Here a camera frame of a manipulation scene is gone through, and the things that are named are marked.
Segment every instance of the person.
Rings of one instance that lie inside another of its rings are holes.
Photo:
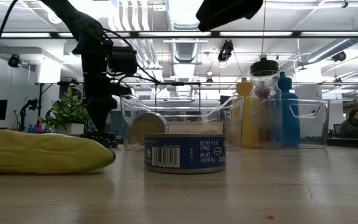
[[[341,137],[358,139],[358,109],[349,113],[349,118],[342,123]]]

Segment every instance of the tuna can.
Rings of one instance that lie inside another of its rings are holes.
[[[226,168],[225,134],[146,134],[145,169],[166,174],[208,174]]]

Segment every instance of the can label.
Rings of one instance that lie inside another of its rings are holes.
[[[171,169],[226,166],[225,137],[146,137],[145,165]]]

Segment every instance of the clear plastic bin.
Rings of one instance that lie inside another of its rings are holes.
[[[264,100],[260,103],[249,103],[247,106],[251,107],[252,119],[244,122],[250,122],[252,128],[259,134],[257,136],[259,143],[256,147],[263,149],[327,147],[329,101]]]
[[[132,127],[136,118],[145,113],[158,113],[167,123],[169,134],[226,134],[226,149],[241,146],[244,97],[233,96],[218,107],[152,107],[144,105],[136,96],[121,97],[124,149],[143,151],[143,142]]]

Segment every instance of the mustard bottle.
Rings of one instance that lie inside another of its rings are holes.
[[[251,103],[256,103],[257,99],[251,97],[251,91],[251,82],[248,82],[246,78],[242,78],[241,82],[237,84],[237,93],[245,98],[241,137],[241,145],[244,147],[257,147],[259,144],[259,130],[251,118]]]

